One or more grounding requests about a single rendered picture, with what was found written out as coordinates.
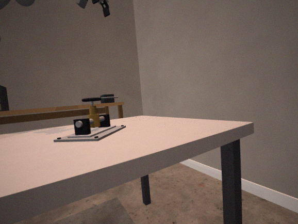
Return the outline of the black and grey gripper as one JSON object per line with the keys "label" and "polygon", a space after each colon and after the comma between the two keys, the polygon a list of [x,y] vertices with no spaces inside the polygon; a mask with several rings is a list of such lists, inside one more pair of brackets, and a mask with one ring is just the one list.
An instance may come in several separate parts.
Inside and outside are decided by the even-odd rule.
{"label": "black and grey gripper", "polygon": [[[103,13],[104,13],[104,17],[107,17],[107,16],[109,16],[110,15],[110,12],[109,12],[109,8],[108,8],[108,2],[109,2],[109,0],[92,0],[92,3],[93,4],[95,4],[95,3],[99,3],[101,6],[102,6],[102,8],[103,8]],[[105,4],[105,8],[104,8],[104,5]]]}

